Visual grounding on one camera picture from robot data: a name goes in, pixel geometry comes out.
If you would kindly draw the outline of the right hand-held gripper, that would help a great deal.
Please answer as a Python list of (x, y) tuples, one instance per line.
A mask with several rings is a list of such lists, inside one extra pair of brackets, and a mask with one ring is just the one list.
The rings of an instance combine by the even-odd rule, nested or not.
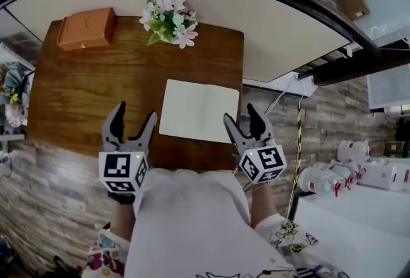
[(273, 139), (273, 127), (263, 111), (248, 103), (250, 117), (250, 135), (247, 138), (236, 125), (230, 114), (225, 113), (223, 123), (229, 139), (238, 151), (238, 168), (252, 184), (268, 183), (287, 167), (281, 145)]

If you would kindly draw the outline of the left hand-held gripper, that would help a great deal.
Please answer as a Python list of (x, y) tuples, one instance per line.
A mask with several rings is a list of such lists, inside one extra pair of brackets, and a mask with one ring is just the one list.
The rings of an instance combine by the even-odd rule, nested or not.
[(99, 179), (109, 192), (138, 194), (149, 171), (149, 145), (157, 123), (151, 111), (140, 132), (123, 142), (126, 102), (112, 109), (102, 126), (102, 151), (99, 153)]

